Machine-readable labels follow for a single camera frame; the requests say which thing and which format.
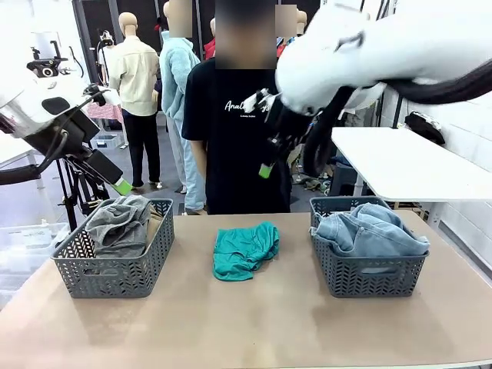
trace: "plastic storage bin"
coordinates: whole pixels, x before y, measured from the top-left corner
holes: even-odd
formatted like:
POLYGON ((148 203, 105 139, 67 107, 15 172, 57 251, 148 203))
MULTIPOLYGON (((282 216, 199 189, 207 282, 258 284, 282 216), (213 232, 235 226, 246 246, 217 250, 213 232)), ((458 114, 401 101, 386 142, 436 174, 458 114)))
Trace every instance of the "plastic storage bin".
MULTIPOLYGON (((114 200, 103 201, 98 208, 114 200)), ((95 258, 94 242, 85 225, 72 232, 53 260, 73 298, 144 298, 154 288, 175 239, 172 200, 152 199, 164 217, 147 251, 138 258, 95 258)))
POLYGON ((123 145, 123 137, 116 133, 99 135, 91 140, 93 148, 118 148, 123 145))
POLYGON ((57 243, 70 233, 68 223, 0 228, 0 251, 28 251, 51 255, 57 243))
POLYGON ((34 273, 69 233, 68 223, 0 228, 0 274, 34 273))
MULTIPOLYGON (((332 197, 311 199, 311 227, 317 227, 316 213, 349 211, 365 203, 386 203, 377 197, 332 197)), ((407 297, 414 292, 428 252, 422 256, 387 258, 344 258, 330 245, 311 238, 330 293, 336 298, 407 297)))

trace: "black pants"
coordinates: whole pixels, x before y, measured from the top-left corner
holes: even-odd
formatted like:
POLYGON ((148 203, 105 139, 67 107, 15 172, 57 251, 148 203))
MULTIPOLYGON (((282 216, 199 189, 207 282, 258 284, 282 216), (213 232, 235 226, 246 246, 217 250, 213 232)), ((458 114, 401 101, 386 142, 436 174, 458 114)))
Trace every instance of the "black pants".
POLYGON ((141 179, 144 147, 148 159, 148 177, 151 182, 159 182, 161 159, 159 158, 159 140, 157 136, 156 114, 148 117, 124 115, 128 147, 130 148, 131 166, 133 167, 133 186, 144 184, 141 179))

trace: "white table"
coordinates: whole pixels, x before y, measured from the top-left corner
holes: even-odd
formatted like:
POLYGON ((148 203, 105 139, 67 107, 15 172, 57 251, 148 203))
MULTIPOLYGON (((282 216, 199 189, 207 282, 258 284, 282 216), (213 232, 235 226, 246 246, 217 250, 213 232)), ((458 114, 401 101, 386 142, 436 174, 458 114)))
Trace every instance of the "white table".
POLYGON ((492 173, 410 130, 334 128, 332 140, 357 171, 354 196, 365 181, 386 201, 433 203, 433 228, 446 202, 492 199, 492 173))
MULTIPOLYGON (((25 157, 29 160, 29 164, 36 165, 35 152, 36 150, 27 142, 0 132, 0 168, 13 164, 25 157)), ((36 180, 36 184, 38 189, 45 187, 41 178, 36 180)))

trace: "blue jeans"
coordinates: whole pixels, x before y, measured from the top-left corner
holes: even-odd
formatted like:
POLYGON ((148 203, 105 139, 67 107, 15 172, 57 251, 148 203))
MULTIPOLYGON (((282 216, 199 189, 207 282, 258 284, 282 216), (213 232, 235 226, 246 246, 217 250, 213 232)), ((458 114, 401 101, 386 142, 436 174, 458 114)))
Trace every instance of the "blue jeans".
POLYGON ((174 120, 174 122, 178 128, 181 145, 183 146, 184 173, 186 175, 186 188, 188 189, 184 197, 184 207, 192 211, 198 211, 203 209, 205 205, 205 181, 198 172, 197 162, 191 152, 190 141, 181 136, 183 122, 177 120, 174 120))

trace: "light blue hoodie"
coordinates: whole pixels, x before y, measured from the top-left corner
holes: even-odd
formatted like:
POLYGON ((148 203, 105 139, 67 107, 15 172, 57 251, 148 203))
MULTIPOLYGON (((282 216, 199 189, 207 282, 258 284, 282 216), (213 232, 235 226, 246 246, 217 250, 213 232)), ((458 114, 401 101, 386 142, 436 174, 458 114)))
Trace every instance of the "light blue hoodie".
POLYGON ((188 74, 200 60, 193 53, 193 44, 186 38, 171 37, 162 32, 164 47, 159 64, 162 77, 162 111, 176 121, 183 121, 188 74))

